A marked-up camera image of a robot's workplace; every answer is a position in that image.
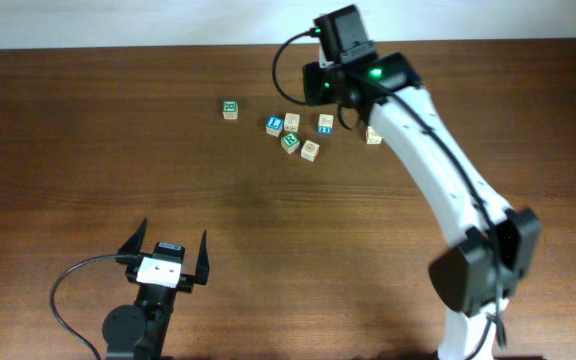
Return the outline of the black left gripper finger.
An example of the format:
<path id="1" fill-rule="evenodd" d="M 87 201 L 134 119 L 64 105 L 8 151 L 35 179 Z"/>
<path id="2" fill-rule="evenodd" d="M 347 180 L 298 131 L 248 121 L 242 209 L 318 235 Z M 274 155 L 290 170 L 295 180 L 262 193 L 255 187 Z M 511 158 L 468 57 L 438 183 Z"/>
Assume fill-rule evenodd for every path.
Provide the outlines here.
<path id="1" fill-rule="evenodd" d="M 195 267 L 195 283 L 206 285 L 210 273 L 210 262 L 207 249 L 207 231 L 203 232 Z"/>
<path id="2" fill-rule="evenodd" d="M 138 256 L 141 251 L 143 240 L 147 229 L 147 220 L 143 219 L 137 230 L 119 247 L 116 261 L 119 264 L 131 264 L 132 260 L 128 255 Z"/>

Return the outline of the wooden block blue side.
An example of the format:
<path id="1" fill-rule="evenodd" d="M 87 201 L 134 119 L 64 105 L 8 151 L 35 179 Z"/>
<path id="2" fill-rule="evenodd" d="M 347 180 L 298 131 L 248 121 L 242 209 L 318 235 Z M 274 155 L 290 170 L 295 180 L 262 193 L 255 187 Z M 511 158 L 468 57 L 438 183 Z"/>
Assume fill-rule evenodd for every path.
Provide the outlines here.
<path id="1" fill-rule="evenodd" d="M 318 119 L 317 132 L 319 134 L 331 135 L 334 127 L 334 117 L 329 114 L 320 114 Z"/>

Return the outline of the green R wooden block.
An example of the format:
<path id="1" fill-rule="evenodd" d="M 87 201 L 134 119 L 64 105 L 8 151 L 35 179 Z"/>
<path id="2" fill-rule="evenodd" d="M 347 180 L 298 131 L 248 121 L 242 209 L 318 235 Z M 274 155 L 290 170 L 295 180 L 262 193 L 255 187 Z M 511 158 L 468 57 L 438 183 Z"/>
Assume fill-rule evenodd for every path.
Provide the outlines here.
<path id="1" fill-rule="evenodd" d="M 299 148 L 300 139 L 294 133 L 287 133 L 281 137 L 280 144 L 287 154 L 292 154 Z"/>

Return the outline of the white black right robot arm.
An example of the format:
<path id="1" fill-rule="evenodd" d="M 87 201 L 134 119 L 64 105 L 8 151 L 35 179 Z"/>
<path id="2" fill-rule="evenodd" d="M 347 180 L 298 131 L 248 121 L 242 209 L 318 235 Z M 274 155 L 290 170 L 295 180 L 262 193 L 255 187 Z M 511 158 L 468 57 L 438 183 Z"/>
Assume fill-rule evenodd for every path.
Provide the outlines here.
<path id="1" fill-rule="evenodd" d="M 306 99 L 354 108 L 404 164 L 448 250 L 429 266 L 447 308 L 438 359 L 490 359 L 506 346 L 506 306 L 533 262 L 542 224 L 515 210 L 479 174 L 442 122 L 429 90 L 400 53 L 303 68 Z"/>

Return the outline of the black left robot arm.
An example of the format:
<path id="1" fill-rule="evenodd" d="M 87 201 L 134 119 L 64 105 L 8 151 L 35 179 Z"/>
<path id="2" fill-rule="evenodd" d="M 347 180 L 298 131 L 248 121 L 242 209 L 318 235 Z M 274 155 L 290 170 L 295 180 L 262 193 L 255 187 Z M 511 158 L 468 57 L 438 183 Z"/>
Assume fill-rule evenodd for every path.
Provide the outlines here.
<path id="1" fill-rule="evenodd" d="M 108 359 L 160 359 L 174 303 L 179 293 L 190 293 L 208 282 L 210 263 L 207 235 L 200 242 L 195 271 L 183 271 L 185 248 L 158 242 L 150 253 L 141 250 L 147 222 L 143 221 L 117 251 L 129 283 L 138 286 L 133 303 L 113 309 L 105 318 L 102 335 Z"/>

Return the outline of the wooden block red drawing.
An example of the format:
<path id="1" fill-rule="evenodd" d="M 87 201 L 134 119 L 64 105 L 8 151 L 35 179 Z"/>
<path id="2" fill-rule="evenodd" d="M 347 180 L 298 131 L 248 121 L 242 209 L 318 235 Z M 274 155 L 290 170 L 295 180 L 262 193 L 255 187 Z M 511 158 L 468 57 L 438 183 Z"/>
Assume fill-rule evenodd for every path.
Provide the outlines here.
<path id="1" fill-rule="evenodd" d="M 306 140 L 301 147 L 300 155 L 302 158 L 310 162 L 314 162 L 319 154 L 319 150 L 320 150 L 319 144 L 311 140 Z"/>

